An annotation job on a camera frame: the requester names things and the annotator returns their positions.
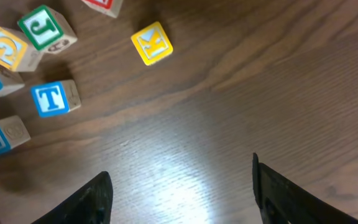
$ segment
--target wooden table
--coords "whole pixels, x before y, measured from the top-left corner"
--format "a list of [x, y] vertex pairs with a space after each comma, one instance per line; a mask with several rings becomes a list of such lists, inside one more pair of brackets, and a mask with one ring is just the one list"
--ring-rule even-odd
[[[112, 223], [261, 223], [251, 160], [358, 218], [358, 1], [125, 0], [111, 19], [80, 0], [0, 0], [18, 29], [40, 4], [79, 41], [0, 98], [32, 136], [0, 156], [0, 220], [30, 223], [102, 170]], [[130, 36], [160, 21], [169, 58]], [[73, 78], [82, 107], [40, 118], [32, 85]]]

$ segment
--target wood grain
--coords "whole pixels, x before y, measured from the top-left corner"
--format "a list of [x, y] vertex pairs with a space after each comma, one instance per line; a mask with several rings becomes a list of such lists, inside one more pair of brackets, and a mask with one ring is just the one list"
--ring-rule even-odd
[[[30, 223], [102, 170], [113, 223], [261, 223], [251, 155], [358, 218], [358, 1], [0, 0], [16, 28], [40, 4], [79, 41], [0, 98], [32, 140], [0, 157], [0, 220]], [[130, 36], [160, 21], [174, 47], [146, 67]], [[82, 107], [39, 118], [30, 87], [74, 79]]]

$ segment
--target black object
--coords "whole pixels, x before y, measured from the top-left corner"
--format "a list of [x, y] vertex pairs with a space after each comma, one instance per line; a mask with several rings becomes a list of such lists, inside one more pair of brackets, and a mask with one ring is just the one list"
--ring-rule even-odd
[[254, 153], [252, 181], [264, 224], [358, 224], [358, 220], [303, 190], [263, 163]]
[[112, 184], [104, 171], [33, 224], [110, 224]]

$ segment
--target yellow block face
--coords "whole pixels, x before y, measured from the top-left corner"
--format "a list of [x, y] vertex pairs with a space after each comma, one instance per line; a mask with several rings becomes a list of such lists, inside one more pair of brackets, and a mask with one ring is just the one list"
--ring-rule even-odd
[[0, 27], [0, 65], [16, 71], [26, 50], [26, 42]]
[[131, 39], [146, 65], [158, 62], [173, 52], [172, 44], [159, 22], [142, 29]]

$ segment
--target wooden floor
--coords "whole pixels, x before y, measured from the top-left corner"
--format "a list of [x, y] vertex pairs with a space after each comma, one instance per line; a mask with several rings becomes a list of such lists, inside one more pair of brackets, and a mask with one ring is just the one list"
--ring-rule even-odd
[[[358, 218], [358, 1], [0, 0], [0, 26], [46, 4], [79, 41], [0, 98], [32, 136], [0, 156], [0, 220], [30, 223], [102, 170], [112, 223], [261, 223], [251, 160]], [[130, 36], [160, 21], [169, 58]], [[82, 107], [40, 118], [32, 85], [73, 78]]]

